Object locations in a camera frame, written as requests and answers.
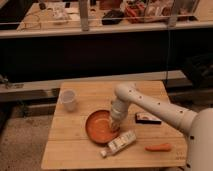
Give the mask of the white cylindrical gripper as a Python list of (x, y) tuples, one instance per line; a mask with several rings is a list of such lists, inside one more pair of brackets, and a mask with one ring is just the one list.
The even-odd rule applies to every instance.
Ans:
[(110, 129), (116, 131), (128, 115), (129, 103), (116, 98), (111, 102)]

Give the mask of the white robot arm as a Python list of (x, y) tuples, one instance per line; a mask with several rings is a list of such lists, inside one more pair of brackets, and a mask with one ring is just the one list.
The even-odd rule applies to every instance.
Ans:
[(115, 87), (110, 110), (110, 128), (117, 130), (135, 104), (185, 135), (185, 171), (213, 171), (213, 108), (200, 112), (162, 101), (141, 93), (132, 82)]

